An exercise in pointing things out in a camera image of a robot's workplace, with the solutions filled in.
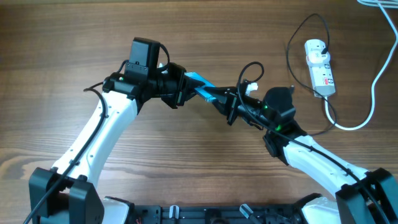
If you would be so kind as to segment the turquoise-screen Galaxy smartphone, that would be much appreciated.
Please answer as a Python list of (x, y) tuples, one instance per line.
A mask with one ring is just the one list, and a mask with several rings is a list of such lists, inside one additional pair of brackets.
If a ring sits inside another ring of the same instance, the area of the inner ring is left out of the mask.
[(185, 73), (185, 76), (195, 82), (199, 82), (199, 86), (194, 88), (195, 93), (198, 96), (202, 97), (208, 103), (212, 103), (216, 100), (216, 98), (208, 90), (206, 90), (207, 87), (215, 88), (214, 84), (212, 84), (196, 72), (187, 72)]

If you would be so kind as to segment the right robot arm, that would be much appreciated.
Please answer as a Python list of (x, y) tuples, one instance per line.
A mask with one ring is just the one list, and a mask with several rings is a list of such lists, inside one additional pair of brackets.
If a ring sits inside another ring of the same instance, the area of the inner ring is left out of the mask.
[(295, 204), (296, 223), (397, 223), (397, 181), (383, 168), (368, 171), (319, 145), (294, 120), (292, 88), (271, 88), (263, 100), (244, 87), (206, 87), (208, 101), (232, 124), (240, 116), (267, 130), (263, 137), (272, 157), (301, 170), (333, 197), (311, 194)]

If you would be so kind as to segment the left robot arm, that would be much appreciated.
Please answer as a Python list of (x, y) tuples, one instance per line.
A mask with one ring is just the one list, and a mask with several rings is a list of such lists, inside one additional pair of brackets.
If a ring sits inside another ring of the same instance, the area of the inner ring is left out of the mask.
[(99, 102), (72, 146), (50, 169), (29, 179), (31, 211), (26, 223), (134, 223), (134, 204), (100, 198), (99, 177), (115, 144), (145, 102), (160, 98), (178, 108), (206, 85), (197, 73), (173, 62), (159, 63), (165, 46), (136, 37), (129, 58), (102, 82), (89, 87)]

